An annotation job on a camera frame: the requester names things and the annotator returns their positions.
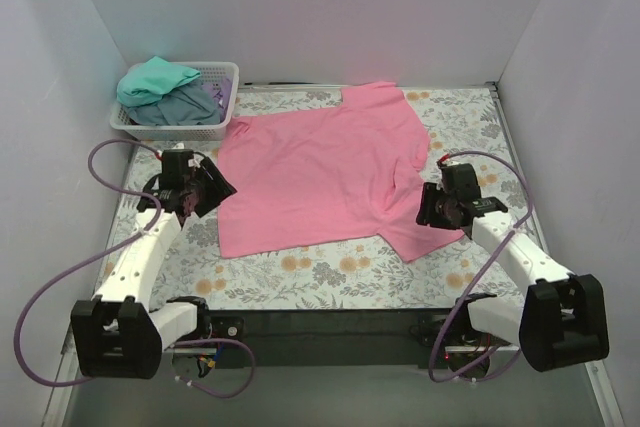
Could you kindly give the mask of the pink t shirt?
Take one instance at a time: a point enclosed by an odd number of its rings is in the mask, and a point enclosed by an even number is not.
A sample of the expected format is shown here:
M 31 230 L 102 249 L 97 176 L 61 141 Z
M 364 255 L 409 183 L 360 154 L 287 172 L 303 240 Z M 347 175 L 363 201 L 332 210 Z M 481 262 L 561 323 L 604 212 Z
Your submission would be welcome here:
M 420 226 L 430 136 L 393 83 L 347 87 L 337 107 L 232 120 L 218 167 L 225 258 L 381 236 L 405 262 L 459 240 Z

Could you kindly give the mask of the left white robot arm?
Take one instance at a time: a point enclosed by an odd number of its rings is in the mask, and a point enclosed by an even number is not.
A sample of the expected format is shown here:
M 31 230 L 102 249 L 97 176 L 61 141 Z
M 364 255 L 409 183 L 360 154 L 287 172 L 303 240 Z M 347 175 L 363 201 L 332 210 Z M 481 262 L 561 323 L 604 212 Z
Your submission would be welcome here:
M 135 240 L 123 247 L 108 278 L 71 311 L 81 373 L 92 378 L 150 379 L 177 342 L 205 345 L 213 333 L 204 299 L 176 297 L 156 310 L 153 286 L 186 220 L 203 217 L 234 195 L 214 162 L 178 144 L 160 153 L 160 173 L 143 187 Z

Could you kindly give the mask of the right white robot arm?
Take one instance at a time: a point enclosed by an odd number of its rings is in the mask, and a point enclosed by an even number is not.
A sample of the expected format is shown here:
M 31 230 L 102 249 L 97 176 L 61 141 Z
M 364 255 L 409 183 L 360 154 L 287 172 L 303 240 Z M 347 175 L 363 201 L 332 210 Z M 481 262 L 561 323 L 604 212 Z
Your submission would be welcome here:
M 601 283 L 553 260 L 522 232 L 504 203 L 483 196 L 471 164 L 441 159 L 438 168 L 440 183 L 423 187 L 418 224 L 463 231 L 507 273 L 524 304 L 515 307 L 493 294 L 462 294 L 433 351 L 439 353 L 451 337 L 471 345 L 488 334 L 518 347 L 538 372 L 606 358 L 610 344 Z

